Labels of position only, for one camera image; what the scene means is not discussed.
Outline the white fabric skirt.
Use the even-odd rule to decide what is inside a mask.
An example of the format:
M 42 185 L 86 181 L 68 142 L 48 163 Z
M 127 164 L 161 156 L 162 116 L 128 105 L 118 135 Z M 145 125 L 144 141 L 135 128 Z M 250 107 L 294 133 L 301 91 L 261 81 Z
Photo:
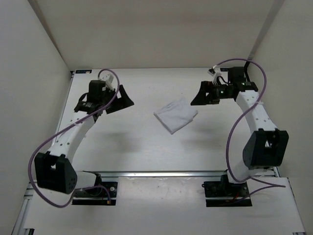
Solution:
M 183 96 L 154 112 L 154 116 L 171 135 L 192 122 L 197 114 L 198 111 Z

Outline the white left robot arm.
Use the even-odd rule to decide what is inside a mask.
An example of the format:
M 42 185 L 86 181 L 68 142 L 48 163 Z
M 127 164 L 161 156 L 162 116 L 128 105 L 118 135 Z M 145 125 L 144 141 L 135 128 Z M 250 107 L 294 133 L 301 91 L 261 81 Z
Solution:
M 73 168 L 75 152 L 103 112 L 110 114 L 133 105 L 122 85 L 116 90 L 108 80 L 90 81 L 89 91 L 79 98 L 67 130 L 45 153 L 35 156 L 38 187 L 65 194 L 85 188 L 90 195 L 99 195 L 103 187 L 98 174 Z

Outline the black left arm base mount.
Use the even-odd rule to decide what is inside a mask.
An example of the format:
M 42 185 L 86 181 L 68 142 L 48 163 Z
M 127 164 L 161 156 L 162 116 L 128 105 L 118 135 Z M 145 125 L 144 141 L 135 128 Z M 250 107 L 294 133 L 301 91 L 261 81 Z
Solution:
M 96 173 L 94 185 L 97 188 L 77 191 L 73 197 L 72 205 L 77 206 L 115 206 L 118 190 L 117 181 L 103 181 Z

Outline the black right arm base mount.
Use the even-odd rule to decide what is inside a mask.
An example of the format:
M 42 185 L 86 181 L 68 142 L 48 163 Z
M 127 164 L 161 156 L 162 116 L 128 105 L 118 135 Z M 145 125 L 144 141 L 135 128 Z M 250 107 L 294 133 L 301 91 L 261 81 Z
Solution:
M 251 207 L 247 183 L 230 183 L 227 175 L 219 181 L 204 181 L 206 207 Z

